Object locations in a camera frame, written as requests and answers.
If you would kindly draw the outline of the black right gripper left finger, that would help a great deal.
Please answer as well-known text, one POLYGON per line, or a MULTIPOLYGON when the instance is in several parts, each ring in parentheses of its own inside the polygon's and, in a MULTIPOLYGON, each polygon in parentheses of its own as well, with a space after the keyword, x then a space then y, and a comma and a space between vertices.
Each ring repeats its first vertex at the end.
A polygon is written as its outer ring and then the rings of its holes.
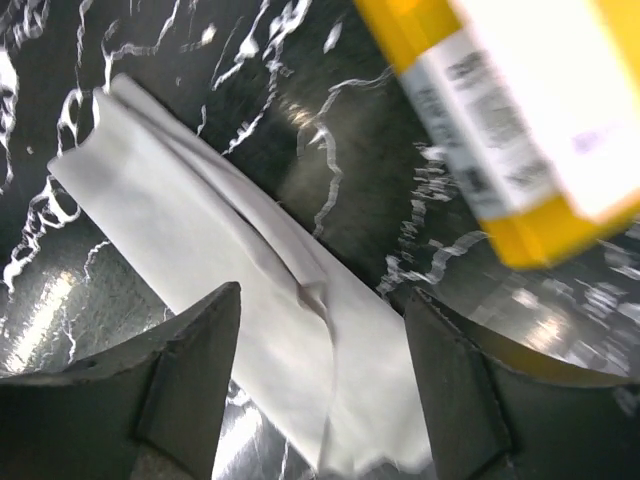
POLYGON ((241 288, 58 372, 1 382, 5 479, 207 479, 240 326, 241 288))

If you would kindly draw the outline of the grey underwear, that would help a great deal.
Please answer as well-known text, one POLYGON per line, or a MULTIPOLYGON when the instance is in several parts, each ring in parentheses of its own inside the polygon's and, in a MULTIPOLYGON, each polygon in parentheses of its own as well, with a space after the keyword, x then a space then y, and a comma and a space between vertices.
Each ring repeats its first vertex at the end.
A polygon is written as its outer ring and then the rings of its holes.
POLYGON ((401 316, 125 75, 50 172, 174 312, 241 288, 233 380, 314 468, 432 458, 401 316))

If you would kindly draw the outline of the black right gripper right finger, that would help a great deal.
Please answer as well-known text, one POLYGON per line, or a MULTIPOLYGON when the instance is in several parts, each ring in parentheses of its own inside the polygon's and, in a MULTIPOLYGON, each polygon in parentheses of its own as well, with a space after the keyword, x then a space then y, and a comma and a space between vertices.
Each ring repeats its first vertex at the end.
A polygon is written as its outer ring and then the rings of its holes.
POLYGON ((438 478, 638 478, 638 381, 532 350, 422 289, 404 320, 438 478))

